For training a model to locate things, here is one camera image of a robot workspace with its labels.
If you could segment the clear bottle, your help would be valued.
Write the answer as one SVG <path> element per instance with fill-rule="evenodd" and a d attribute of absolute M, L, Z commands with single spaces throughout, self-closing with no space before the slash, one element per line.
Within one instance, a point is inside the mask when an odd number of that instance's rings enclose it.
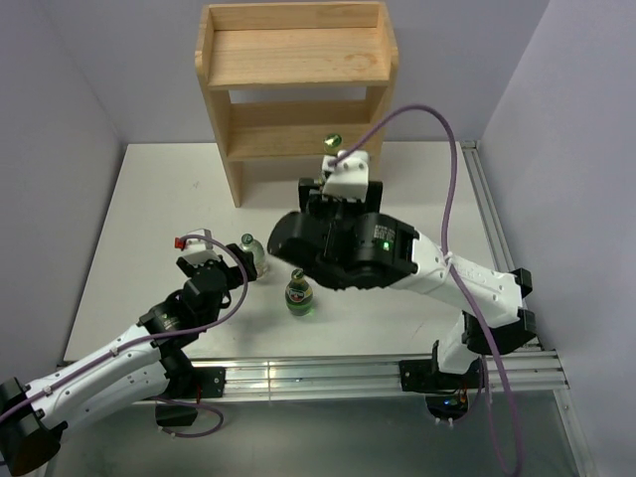
<path fill-rule="evenodd" d="M 253 258 L 254 268 L 258 278 L 263 278 L 268 271 L 266 254 L 261 242 L 252 234 L 245 233 L 240 238 L 239 247 L 244 252 L 250 252 Z"/>

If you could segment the green bottle yellow label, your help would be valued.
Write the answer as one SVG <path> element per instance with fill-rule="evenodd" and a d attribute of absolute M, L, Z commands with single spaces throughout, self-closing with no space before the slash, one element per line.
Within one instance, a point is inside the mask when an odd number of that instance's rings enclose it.
<path fill-rule="evenodd" d="M 328 155 L 336 155 L 342 145 L 342 136 L 338 133 L 330 133 L 323 139 L 323 149 Z"/>

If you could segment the green bottle red label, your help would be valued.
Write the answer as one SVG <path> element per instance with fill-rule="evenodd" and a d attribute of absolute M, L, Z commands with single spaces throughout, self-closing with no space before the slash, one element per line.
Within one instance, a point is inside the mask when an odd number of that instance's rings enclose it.
<path fill-rule="evenodd" d="M 292 315 L 304 316 L 312 310 L 313 289 L 301 268 L 295 268 L 291 272 L 284 297 L 287 308 Z"/>

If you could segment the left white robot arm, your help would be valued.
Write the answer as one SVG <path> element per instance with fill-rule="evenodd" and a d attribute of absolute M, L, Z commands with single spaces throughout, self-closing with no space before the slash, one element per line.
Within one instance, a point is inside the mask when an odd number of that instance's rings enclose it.
<path fill-rule="evenodd" d="M 236 314 L 235 289 L 256 279 L 253 255 L 230 243 L 180 238 L 183 287 L 151 307 L 111 343 L 27 384 L 1 385 L 2 464 L 23 476 L 48 463 L 77 429 L 147 398 L 190 391 L 194 369 L 184 348 Z"/>

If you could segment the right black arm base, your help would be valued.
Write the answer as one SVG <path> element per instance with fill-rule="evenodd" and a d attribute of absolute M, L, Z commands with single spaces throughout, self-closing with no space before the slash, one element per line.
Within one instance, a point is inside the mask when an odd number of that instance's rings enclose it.
<path fill-rule="evenodd" d="M 424 395 L 435 425 L 453 428 L 476 408 L 484 389 L 485 370 L 481 359 L 473 361 L 463 375 L 444 374 L 433 359 L 398 362 L 399 382 L 404 393 Z"/>

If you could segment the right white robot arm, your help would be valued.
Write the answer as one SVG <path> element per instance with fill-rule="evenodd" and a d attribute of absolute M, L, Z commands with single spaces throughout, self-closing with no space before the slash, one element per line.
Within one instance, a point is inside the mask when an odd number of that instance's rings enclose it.
<path fill-rule="evenodd" d="M 446 252 L 413 226 L 380 211 L 379 181 L 303 178 L 299 209 L 282 217 L 268 252 L 302 269 L 323 287 L 393 288 L 460 309 L 458 322 L 433 346 L 432 380 L 454 386 L 481 355 L 506 355 L 536 336 L 523 306 L 532 276 L 499 272 Z"/>

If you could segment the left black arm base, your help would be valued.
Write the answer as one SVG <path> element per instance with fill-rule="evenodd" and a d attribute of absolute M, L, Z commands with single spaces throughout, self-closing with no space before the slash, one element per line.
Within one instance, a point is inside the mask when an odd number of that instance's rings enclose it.
<path fill-rule="evenodd" d="M 155 404 L 155 421 L 160 427 L 189 427 L 199 416 L 196 407 L 178 404 L 192 401 L 201 404 L 206 398 L 222 398 L 225 393 L 226 369 L 194 368 L 181 381 L 173 380 Z"/>

